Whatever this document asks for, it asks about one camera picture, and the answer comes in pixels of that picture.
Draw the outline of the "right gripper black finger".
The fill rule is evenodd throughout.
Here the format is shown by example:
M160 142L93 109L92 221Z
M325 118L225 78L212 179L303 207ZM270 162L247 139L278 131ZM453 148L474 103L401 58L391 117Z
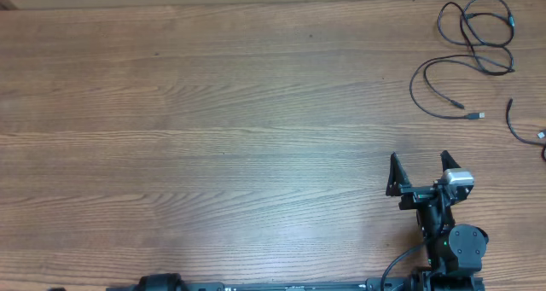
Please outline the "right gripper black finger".
M386 185L386 196L402 196L412 186L410 179L402 167L398 155L390 156L389 178Z
M440 159L441 159L444 172L448 169L460 168L460 166L456 163L456 161L453 159L453 157L450 155L450 153L447 150L444 150L440 154Z

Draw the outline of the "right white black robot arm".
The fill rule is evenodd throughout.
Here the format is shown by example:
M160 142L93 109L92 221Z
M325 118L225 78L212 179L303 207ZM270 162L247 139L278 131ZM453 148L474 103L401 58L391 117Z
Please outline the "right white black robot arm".
M400 254L384 270L381 290L483 290L482 258L489 242L487 233L470 224L457 224L451 208L465 201L474 187L474 177L460 167L448 151L440 154L443 173L429 186L416 187L398 156L390 156L386 195L398 197L401 210L414 210L421 228L422 243ZM413 253L425 249L427 267L413 270L401 282L387 278L392 268Z

